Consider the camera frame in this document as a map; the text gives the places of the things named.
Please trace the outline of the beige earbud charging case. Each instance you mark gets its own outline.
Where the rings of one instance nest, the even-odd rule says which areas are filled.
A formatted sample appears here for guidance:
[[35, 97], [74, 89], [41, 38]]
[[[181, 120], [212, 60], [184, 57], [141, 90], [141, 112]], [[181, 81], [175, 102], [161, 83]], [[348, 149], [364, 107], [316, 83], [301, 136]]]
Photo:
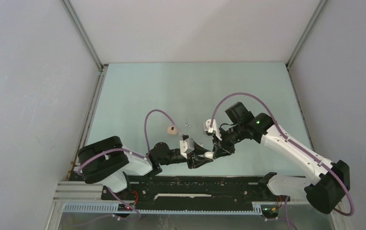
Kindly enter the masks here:
[[169, 126], [167, 128], [167, 133], [172, 136], [178, 135], [178, 131], [174, 126]]

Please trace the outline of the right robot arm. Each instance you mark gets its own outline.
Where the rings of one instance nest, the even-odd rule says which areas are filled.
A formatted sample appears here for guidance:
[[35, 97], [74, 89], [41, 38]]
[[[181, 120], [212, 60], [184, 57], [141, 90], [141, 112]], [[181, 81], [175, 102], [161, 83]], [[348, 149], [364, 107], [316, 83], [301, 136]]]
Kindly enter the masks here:
[[350, 203], [349, 216], [355, 207], [350, 191], [350, 169], [339, 160], [333, 162], [306, 148], [265, 113], [254, 116], [246, 107], [237, 102], [226, 111], [233, 123], [228, 130], [220, 129], [214, 118], [205, 121], [205, 132], [214, 138], [215, 150], [212, 158], [233, 154], [235, 144], [255, 140], [287, 159], [303, 172], [303, 177], [283, 176], [271, 172], [260, 186], [259, 196], [271, 200], [276, 195], [308, 201], [316, 210], [329, 214], [346, 197]]

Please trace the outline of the white earbud charging case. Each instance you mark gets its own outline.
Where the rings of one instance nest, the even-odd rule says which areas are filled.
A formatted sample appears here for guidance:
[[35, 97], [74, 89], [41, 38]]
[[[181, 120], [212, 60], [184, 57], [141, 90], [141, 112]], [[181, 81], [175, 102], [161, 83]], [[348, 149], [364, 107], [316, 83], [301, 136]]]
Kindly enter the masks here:
[[214, 158], [214, 152], [207, 151], [207, 152], [204, 153], [204, 157], [208, 158], [208, 159], [213, 159]]

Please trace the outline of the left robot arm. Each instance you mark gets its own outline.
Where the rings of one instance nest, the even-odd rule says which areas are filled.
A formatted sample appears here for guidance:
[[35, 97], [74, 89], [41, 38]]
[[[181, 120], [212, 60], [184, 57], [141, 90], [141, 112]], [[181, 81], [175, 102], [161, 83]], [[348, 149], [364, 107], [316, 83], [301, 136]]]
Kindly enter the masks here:
[[77, 174], [86, 184], [102, 184], [123, 200], [131, 195], [130, 176], [154, 176], [162, 172], [161, 166], [180, 163], [196, 169], [212, 162], [214, 152], [185, 137], [176, 149], [160, 142], [144, 156], [126, 149], [120, 137], [113, 136], [83, 147], [78, 158]]

